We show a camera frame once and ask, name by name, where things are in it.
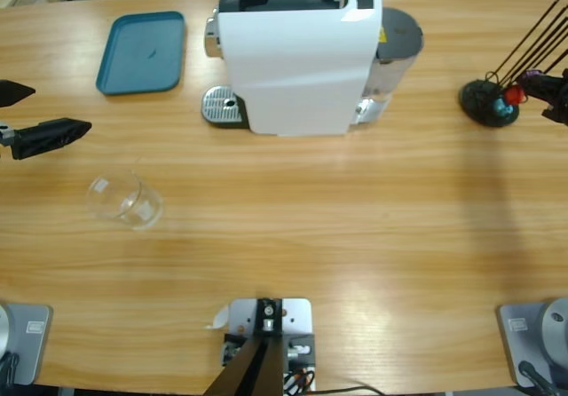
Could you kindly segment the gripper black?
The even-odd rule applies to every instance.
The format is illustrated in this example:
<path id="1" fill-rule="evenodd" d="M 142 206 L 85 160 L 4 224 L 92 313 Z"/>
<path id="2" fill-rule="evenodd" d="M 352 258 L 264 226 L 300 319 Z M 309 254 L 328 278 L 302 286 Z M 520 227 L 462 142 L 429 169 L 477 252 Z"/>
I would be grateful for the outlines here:
<path id="1" fill-rule="evenodd" d="M 0 81 L 0 107 L 9 107 L 36 93 L 32 87 L 10 80 Z M 71 118 L 60 118 L 21 130 L 0 123 L 0 144 L 11 146 L 12 158 L 23 160 L 61 149 L 83 137 L 91 123 Z"/>

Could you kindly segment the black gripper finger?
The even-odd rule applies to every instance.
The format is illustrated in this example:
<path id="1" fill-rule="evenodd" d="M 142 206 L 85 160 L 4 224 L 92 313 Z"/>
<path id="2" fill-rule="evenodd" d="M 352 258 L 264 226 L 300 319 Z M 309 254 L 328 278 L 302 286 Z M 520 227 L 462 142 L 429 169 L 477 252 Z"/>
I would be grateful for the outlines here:
<path id="1" fill-rule="evenodd" d="M 548 107 L 542 111 L 541 115 L 555 123 L 568 125 L 568 106 L 565 102 L 560 102 L 555 105 L 549 104 Z"/>
<path id="2" fill-rule="evenodd" d="M 532 69 L 523 73 L 523 91 L 526 96 L 555 103 L 567 84 L 567 70 L 561 76 L 547 75 Z"/>

